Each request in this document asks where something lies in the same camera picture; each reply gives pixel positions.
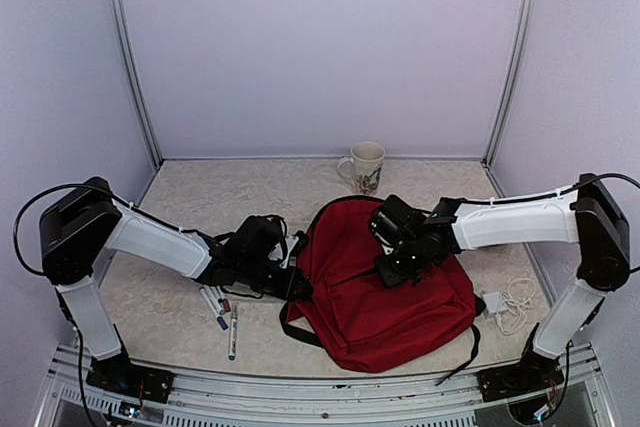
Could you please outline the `red student backpack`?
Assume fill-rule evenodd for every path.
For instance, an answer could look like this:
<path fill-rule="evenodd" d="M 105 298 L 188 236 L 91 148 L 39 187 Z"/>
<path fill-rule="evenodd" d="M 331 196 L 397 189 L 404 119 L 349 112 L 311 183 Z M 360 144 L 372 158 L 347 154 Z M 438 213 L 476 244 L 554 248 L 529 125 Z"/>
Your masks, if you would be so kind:
<path fill-rule="evenodd" d="M 352 195 L 326 204 L 314 217 L 309 244 L 297 259 L 311 285 L 310 297 L 284 304 L 283 332 L 323 348 L 341 368 L 380 373 L 431 353 L 470 330 L 485 303 L 458 261 L 452 214 L 443 201 L 426 213 L 399 197 Z M 383 254 L 369 230 L 381 212 L 398 227 L 396 249 L 425 259 L 415 281 L 387 288 L 374 267 Z"/>

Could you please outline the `white marker blue cap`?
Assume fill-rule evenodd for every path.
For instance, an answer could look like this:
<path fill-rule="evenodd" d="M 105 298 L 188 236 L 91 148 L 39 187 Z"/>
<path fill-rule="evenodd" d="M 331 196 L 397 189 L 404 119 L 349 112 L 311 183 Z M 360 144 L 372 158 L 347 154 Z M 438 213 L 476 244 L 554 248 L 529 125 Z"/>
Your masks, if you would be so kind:
<path fill-rule="evenodd" d="M 227 330 L 228 325 L 224 320 L 223 314 L 221 313 L 218 305 L 214 302 L 213 297 L 210 295 L 209 290 L 205 286 L 201 286 L 199 288 L 199 292 L 203 300 L 205 301 L 207 307 L 211 311 L 214 319 L 218 323 L 218 325 L 223 329 Z"/>

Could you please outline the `grey silver marker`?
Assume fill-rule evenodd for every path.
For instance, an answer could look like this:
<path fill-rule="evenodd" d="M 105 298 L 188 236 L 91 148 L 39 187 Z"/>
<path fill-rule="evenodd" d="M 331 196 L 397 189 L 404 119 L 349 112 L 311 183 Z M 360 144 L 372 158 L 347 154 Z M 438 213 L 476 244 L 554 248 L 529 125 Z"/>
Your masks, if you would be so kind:
<path fill-rule="evenodd" d="M 234 304 L 232 306 L 230 324 L 229 324 L 228 358 L 231 361 L 234 361 L 237 356 L 238 320 L 239 320 L 238 305 Z"/>

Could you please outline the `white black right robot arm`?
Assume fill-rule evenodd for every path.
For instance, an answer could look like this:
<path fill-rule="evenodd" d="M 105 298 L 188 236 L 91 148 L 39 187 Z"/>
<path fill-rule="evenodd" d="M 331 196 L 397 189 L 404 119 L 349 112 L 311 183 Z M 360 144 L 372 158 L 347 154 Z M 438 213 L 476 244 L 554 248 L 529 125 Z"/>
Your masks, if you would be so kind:
<path fill-rule="evenodd" d="M 637 271 L 631 265 L 629 222 L 604 184 L 611 179 L 639 185 L 621 173 L 585 173 L 574 184 L 528 196 L 443 197 L 429 212 L 391 195 L 368 221 L 383 250 L 375 260 L 376 271 L 394 288 L 417 281 L 463 252 L 511 245 L 577 246 L 574 280 L 531 332 L 511 370 L 512 383 L 531 391 L 549 376 L 569 341 L 606 297 Z"/>

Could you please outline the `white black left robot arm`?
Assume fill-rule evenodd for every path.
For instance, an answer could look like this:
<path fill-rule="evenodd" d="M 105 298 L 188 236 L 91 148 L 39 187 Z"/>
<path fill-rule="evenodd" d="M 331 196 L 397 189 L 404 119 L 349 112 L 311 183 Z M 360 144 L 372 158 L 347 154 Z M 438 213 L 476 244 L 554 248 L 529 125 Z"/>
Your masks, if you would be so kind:
<path fill-rule="evenodd" d="M 62 197 L 39 218 L 41 267 L 35 269 L 22 254 L 20 224 L 36 202 L 56 192 Z M 29 199 L 16 214 L 12 241 L 19 263 L 54 287 L 95 368 L 121 392 L 133 390 L 140 371 L 101 298 L 94 274 L 101 257 L 122 252 L 202 286 L 240 284 L 285 301 L 311 293 L 309 280 L 296 265 L 306 236 L 289 233 L 283 217 L 249 216 L 237 230 L 210 236 L 143 211 L 118 197 L 101 177 L 55 186 Z"/>

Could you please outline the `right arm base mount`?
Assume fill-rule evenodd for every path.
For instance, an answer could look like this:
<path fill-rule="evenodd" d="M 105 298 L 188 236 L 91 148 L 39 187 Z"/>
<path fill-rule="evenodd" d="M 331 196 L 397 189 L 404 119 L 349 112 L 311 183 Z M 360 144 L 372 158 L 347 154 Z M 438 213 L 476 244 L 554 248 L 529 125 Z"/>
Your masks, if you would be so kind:
<path fill-rule="evenodd" d="M 516 363 L 479 371 L 477 380 L 483 401 L 492 402 L 562 384 L 565 376 L 557 358 L 527 351 Z"/>

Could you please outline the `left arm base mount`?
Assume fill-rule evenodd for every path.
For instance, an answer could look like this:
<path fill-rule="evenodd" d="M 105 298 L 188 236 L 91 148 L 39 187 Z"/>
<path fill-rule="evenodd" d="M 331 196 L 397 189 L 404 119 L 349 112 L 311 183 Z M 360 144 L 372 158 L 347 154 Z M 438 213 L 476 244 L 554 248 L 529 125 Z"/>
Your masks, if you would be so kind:
<path fill-rule="evenodd" d="M 104 391 L 166 404 L 175 375 L 168 370 L 133 363 L 124 346 L 104 360 L 91 358 L 86 382 Z"/>

